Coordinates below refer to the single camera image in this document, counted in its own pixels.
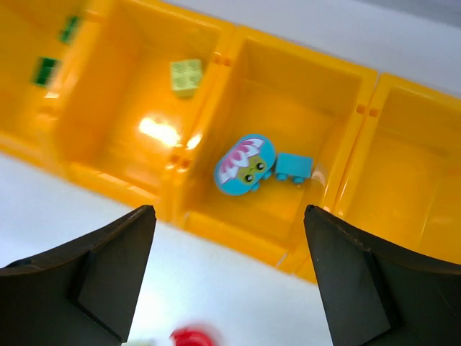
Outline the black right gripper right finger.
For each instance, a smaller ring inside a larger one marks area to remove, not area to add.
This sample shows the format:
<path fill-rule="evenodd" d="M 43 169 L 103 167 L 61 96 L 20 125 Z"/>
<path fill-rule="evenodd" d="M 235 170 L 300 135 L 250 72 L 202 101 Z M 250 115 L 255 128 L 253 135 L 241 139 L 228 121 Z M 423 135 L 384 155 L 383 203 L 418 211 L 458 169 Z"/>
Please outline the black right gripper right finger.
<path fill-rule="evenodd" d="M 459 345 L 460 266 L 358 229 L 315 205 L 306 239 L 334 345 Z"/>

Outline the blue flower lego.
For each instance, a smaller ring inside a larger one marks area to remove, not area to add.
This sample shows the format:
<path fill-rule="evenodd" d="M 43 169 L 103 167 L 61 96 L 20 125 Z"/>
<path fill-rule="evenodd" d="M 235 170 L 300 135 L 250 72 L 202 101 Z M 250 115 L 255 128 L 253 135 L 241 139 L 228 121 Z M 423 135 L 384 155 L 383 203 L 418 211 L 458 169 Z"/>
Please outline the blue flower lego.
<path fill-rule="evenodd" d="M 276 149 L 267 137 L 244 136 L 215 165 L 215 184 L 219 191 L 230 196 L 257 191 L 260 181 L 272 175 L 276 158 Z"/>

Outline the dark green lego brick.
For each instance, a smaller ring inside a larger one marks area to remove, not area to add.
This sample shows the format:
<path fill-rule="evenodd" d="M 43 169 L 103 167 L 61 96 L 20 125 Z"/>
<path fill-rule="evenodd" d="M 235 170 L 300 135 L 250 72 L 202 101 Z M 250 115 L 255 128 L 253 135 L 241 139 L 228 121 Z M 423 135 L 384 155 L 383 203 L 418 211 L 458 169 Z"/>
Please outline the dark green lego brick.
<path fill-rule="evenodd" d="M 75 35 L 79 27 L 80 21 L 81 21 L 81 17 L 79 15 L 71 15 L 71 16 L 66 17 L 64 26 L 60 30 L 59 36 L 58 36 L 59 40 L 63 44 L 69 44 L 72 41 L 73 36 Z"/>

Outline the yellow-green lego brick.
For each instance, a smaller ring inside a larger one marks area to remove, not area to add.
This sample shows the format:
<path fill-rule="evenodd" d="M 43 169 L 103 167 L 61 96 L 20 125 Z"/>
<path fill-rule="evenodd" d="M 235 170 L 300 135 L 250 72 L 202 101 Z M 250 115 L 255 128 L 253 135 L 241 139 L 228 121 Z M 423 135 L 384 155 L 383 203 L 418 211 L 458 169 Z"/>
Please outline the yellow-green lego brick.
<path fill-rule="evenodd" d="M 202 61 L 188 59 L 170 63 L 171 90 L 177 97 L 192 97 L 202 80 Z"/>

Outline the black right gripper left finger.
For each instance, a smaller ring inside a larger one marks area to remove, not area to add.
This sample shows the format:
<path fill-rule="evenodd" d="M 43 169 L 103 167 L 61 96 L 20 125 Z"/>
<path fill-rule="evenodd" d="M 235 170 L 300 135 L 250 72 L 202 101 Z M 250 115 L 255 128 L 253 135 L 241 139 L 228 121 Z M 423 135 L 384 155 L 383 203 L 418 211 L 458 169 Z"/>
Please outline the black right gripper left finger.
<path fill-rule="evenodd" d="M 156 212 L 117 220 L 1 269 L 2 345 L 127 342 L 151 251 Z"/>

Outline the teal lego brick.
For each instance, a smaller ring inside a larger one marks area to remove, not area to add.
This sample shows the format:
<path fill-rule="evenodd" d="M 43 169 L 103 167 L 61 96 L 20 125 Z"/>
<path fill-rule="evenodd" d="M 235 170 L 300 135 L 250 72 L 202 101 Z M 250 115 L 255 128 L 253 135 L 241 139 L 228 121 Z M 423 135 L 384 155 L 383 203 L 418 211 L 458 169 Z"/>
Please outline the teal lego brick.
<path fill-rule="evenodd" d="M 311 178 L 313 159 L 289 153 L 279 153 L 275 165 L 275 177 L 278 181 L 291 179 L 299 185 Z"/>

